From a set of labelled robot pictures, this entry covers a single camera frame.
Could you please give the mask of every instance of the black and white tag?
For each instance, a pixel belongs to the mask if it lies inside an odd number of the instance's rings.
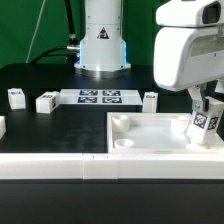
[[[78,103],[97,103],[97,97],[79,97]]]
[[[80,90],[80,96],[97,96],[97,90]]]
[[[218,123],[219,118],[218,117],[213,117],[210,120],[210,123],[208,125],[208,130],[213,130],[216,128],[216,125]]]
[[[42,98],[46,98],[46,99],[51,99],[53,96],[52,95],[43,95]]]
[[[195,119],[194,119],[194,122],[193,122],[196,126],[204,129],[206,122],[207,122],[207,117],[205,115],[200,114],[200,113],[196,113]]]
[[[121,97],[103,97],[103,103],[122,103]]]
[[[56,98],[52,99],[52,109],[56,107]]]
[[[11,92],[11,94],[12,95],[17,95],[17,94],[21,94],[21,92],[20,91],[18,91],[18,92]]]
[[[120,96],[121,91],[119,90],[104,90],[103,96]]]

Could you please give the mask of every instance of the white box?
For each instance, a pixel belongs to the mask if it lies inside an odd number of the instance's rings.
[[[59,92],[46,92],[36,99],[37,113],[50,114],[60,104]]]
[[[5,128],[5,117],[0,116],[0,139],[5,134],[6,128]]]
[[[9,104],[12,110],[26,108],[25,95],[22,89],[8,89]]]
[[[145,92],[143,99],[143,113],[156,113],[158,102],[158,93]]]

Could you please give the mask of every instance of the green wall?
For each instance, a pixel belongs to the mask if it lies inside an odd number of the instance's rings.
[[[0,67],[24,63],[35,30],[42,0],[1,0],[0,2]],[[71,0],[76,34],[85,34],[84,0]],[[155,12],[167,0],[124,0],[123,38],[128,46],[128,61],[135,65],[151,65],[153,45],[159,27]],[[30,59],[44,51],[68,43],[68,26],[64,0],[47,0]],[[66,59],[41,60],[66,63]]]

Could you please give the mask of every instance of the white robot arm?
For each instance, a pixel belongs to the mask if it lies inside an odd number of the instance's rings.
[[[169,26],[155,43],[160,87],[179,91],[224,77],[223,8],[223,0],[172,0],[158,9],[158,24]]]
[[[189,90],[193,115],[187,135],[204,144],[224,109],[204,96],[207,82],[222,84],[224,77],[224,0],[171,0],[157,10],[156,20],[166,27],[156,37],[155,81],[164,89]]]

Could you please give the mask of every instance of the black tabletop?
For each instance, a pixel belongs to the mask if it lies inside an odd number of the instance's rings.
[[[23,89],[25,110],[10,109],[10,88]],[[141,111],[139,106],[60,105],[51,114],[36,113],[36,98],[46,91],[61,89],[132,89],[138,90],[141,98],[145,91],[156,91],[158,112],[191,113],[192,101],[187,91],[159,89],[150,66],[133,66],[130,72],[116,78],[96,79],[75,74],[68,65],[11,64],[0,70],[0,115],[6,116],[7,126],[0,152],[105,153],[107,112]],[[223,118],[218,133],[224,139]]]

